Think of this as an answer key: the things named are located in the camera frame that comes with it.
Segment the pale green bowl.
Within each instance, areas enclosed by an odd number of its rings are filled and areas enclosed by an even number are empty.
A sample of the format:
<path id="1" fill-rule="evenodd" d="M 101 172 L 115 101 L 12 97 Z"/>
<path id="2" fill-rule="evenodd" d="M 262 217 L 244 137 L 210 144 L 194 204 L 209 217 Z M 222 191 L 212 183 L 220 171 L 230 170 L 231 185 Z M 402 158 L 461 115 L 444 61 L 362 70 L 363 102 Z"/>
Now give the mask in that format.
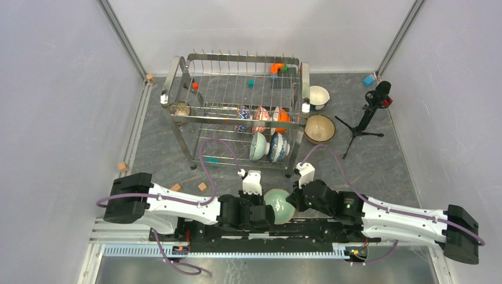
<path id="1" fill-rule="evenodd" d="M 289 222 L 295 214 L 295 207 L 287 202 L 289 193 L 285 189 L 271 189 L 265 193 L 265 204 L 270 205 L 274 210 L 275 225 L 282 225 Z"/>

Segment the blue floral bowl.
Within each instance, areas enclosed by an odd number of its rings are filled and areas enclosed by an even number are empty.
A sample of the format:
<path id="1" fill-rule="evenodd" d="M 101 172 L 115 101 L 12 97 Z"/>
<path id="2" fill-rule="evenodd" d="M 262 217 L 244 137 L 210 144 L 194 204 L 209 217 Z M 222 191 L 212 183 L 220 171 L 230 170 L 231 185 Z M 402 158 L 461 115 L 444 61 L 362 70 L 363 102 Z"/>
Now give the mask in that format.
<path id="1" fill-rule="evenodd" d="M 271 138 L 271 149 L 268 154 L 270 163 L 283 162 L 289 154 L 289 143 L 281 133 L 274 133 Z"/>

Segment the pink speckled bowl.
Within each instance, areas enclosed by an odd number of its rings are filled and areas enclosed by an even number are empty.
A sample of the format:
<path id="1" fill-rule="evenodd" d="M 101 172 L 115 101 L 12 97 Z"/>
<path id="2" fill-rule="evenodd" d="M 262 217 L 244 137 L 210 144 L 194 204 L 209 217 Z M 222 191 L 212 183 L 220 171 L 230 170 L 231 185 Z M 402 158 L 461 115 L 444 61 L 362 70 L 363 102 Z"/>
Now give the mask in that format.
<path id="1" fill-rule="evenodd" d="M 313 144 L 327 144 L 336 133 L 334 122 L 322 114 L 311 115 L 306 123 L 304 135 Z"/>

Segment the green dotted white bowl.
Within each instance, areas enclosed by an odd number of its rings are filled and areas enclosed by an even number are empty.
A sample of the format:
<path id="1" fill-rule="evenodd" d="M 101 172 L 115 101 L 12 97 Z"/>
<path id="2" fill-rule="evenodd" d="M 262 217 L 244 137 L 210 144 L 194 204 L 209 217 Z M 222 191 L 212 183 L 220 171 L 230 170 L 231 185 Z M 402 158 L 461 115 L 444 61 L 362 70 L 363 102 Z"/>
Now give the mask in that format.
<path id="1" fill-rule="evenodd" d="M 263 156 L 267 155 L 269 151 L 270 143 L 267 141 L 266 137 L 260 132 L 255 132 L 252 137 L 249 159 L 252 161 L 260 160 Z"/>

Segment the teal and white bowl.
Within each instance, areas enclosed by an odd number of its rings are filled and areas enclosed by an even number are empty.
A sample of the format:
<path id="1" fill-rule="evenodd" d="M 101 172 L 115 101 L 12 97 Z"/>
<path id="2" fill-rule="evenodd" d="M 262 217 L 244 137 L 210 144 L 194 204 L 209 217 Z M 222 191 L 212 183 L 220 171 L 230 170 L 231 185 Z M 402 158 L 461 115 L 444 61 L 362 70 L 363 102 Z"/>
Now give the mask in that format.
<path id="1" fill-rule="evenodd" d="M 330 100 L 330 94 L 324 87 L 310 86 L 310 109 L 319 111 L 323 109 Z"/>

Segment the black patterned bowl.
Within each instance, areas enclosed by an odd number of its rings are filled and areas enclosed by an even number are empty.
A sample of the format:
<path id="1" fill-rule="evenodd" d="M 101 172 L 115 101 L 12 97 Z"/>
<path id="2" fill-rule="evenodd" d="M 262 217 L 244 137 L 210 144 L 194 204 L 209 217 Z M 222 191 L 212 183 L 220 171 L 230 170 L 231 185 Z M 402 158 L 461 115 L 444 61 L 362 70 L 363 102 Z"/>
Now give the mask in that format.
<path id="1" fill-rule="evenodd" d="M 190 116 L 191 114 L 190 105 L 184 101 L 173 102 L 169 104 L 168 108 L 170 112 L 174 111 L 174 114 L 178 116 Z"/>

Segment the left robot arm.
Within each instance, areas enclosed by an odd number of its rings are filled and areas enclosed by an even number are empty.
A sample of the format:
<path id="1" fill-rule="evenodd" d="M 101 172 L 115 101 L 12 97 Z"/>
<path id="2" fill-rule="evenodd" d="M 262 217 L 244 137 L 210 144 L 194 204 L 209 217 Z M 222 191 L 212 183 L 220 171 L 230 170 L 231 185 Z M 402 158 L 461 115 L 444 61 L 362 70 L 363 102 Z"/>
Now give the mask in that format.
<path id="1" fill-rule="evenodd" d="M 143 224 L 172 241 L 181 240 L 186 225 L 196 221 L 230 231 L 268 229 L 275 213 L 265 204 L 257 170 L 239 170 L 242 189 L 237 196 L 196 196 L 168 189 L 152 182 L 149 173 L 116 179 L 110 196 L 96 204 L 105 208 L 104 221 L 114 224 Z"/>

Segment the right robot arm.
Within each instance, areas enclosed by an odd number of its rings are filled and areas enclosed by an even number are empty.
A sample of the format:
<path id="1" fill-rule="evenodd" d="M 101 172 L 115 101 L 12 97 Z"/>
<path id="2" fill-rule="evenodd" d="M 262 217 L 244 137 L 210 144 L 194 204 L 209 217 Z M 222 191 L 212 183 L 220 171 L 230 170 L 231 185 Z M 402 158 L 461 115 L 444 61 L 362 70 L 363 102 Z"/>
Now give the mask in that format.
<path id="1" fill-rule="evenodd" d="M 321 212 L 334 221 L 334 242 L 398 240 L 439 247 L 443 255 L 464 264 L 479 263 L 478 222 L 461 206 L 446 210 L 411 208 L 379 201 L 353 191 L 336 192 L 317 179 L 286 198 L 300 212 Z"/>

